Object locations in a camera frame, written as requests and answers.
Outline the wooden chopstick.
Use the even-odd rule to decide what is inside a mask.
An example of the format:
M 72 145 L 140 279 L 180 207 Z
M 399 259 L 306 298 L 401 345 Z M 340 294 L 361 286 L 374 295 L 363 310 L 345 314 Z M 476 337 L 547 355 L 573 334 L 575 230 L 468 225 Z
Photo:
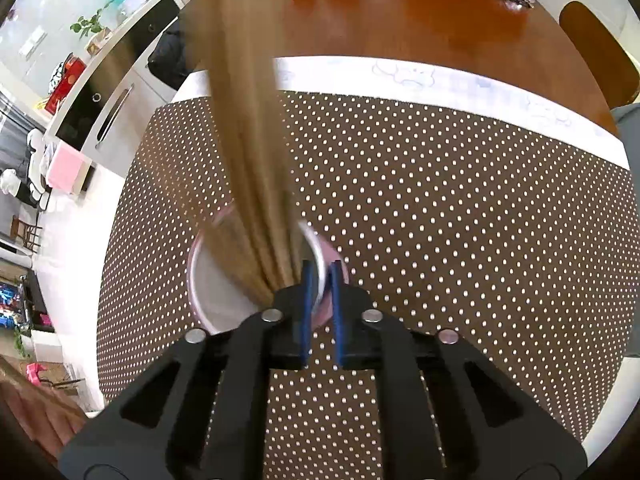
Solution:
M 198 52 L 208 71 L 217 148 L 232 195 L 232 211 L 216 221 L 213 254 L 221 269 L 259 307 L 272 298 L 262 260 L 266 246 L 255 154 L 260 133 L 260 70 L 264 57 L 252 46 L 252 0 L 203 0 L 198 7 Z
M 276 290 L 299 278 L 299 232 L 290 190 L 288 150 L 274 76 L 272 0 L 224 0 L 235 209 L 265 285 Z

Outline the pink cylindrical cup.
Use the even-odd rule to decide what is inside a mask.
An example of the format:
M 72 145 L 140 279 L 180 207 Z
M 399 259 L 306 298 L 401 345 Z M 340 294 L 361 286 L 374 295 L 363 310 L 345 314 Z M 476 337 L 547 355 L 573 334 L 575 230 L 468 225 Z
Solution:
M 194 316 L 210 334 L 234 330 L 250 315 L 271 307 L 276 291 L 302 278 L 311 263 L 311 327 L 332 318 L 330 266 L 344 258 L 305 221 L 288 214 L 275 228 L 248 221 L 225 206 L 198 232 L 186 264 L 186 286 Z

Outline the brown polka dot placemat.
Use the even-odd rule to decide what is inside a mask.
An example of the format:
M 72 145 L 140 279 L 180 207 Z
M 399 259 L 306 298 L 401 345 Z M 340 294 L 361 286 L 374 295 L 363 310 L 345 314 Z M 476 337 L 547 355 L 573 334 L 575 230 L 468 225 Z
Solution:
M 639 299 L 627 169 L 433 105 L 285 91 L 300 216 L 372 304 L 457 330 L 577 440 L 616 381 Z M 113 400 L 185 330 L 196 234 L 229 205 L 206 99 L 159 108 L 120 196 L 96 342 Z

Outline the pink blanket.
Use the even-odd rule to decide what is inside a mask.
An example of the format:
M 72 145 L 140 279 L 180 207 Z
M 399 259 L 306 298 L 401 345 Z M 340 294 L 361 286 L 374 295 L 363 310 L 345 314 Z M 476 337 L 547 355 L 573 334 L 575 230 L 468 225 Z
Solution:
M 56 147 L 46 174 L 53 191 L 79 195 L 85 184 L 92 160 L 61 141 Z

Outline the white black sideboard cabinet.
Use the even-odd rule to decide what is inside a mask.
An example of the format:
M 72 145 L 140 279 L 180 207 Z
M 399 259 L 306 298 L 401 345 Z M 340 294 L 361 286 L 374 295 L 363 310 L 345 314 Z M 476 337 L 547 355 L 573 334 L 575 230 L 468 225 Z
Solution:
M 148 59 L 178 14 L 175 0 L 149 0 L 123 21 L 58 104 L 47 136 L 126 177 L 155 110 L 176 93 Z

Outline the grey cushioned chair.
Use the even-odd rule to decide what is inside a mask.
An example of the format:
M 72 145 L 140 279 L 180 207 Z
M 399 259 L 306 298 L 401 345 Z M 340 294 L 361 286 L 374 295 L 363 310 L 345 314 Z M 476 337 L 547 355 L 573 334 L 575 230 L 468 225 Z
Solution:
M 639 161 L 640 104 L 628 104 L 612 109 L 612 116 L 630 162 Z

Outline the black jacket on chair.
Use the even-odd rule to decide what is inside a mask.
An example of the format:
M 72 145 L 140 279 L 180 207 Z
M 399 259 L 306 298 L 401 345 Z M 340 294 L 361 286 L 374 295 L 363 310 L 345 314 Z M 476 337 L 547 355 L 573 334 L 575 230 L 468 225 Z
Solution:
M 179 90 L 189 75 L 205 68 L 200 47 L 204 16 L 203 1 L 190 0 L 148 58 L 151 74 L 171 89 Z

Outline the red tin box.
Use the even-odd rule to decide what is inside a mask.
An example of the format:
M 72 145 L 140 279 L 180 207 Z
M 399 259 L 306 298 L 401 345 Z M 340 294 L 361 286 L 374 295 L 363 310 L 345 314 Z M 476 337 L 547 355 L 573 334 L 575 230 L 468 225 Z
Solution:
M 55 114 L 58 104 L 70 93 L 70 89 L 85 68 L 85 62 L 73 53 L 67 55 L 67 58 L 58 64 L 49 82 L 49 99 L 44 107 L 49 114 Z

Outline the brown wooden chair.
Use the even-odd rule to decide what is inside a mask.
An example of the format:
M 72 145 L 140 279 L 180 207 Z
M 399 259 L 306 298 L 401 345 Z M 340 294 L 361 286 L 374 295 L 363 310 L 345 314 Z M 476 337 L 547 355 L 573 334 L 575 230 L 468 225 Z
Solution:
M 634 102 L 639 95 L 639 71 L 622 45 L 581 2 L 562 9 L 559 24 L 586 62 L 608 106 Z

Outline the small green potted plant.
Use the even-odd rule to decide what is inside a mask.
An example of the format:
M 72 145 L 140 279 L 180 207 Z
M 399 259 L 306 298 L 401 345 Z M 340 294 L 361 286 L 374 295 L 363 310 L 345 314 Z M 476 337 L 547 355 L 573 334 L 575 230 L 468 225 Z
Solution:
M 99 51 L 99 47 L 96 45 L 102 41 L 107 35 L 106 28 L 101 23 L 103 13 L 114 3 L 113 0 L 107 1 L 107 3 L 94 12 L 90 18 L 80 16 L 73 24 L 70 25 L 70 30 L 77 34 L 80 39 L 88 38 L 85 50 L 88 55 L 95 55 Z

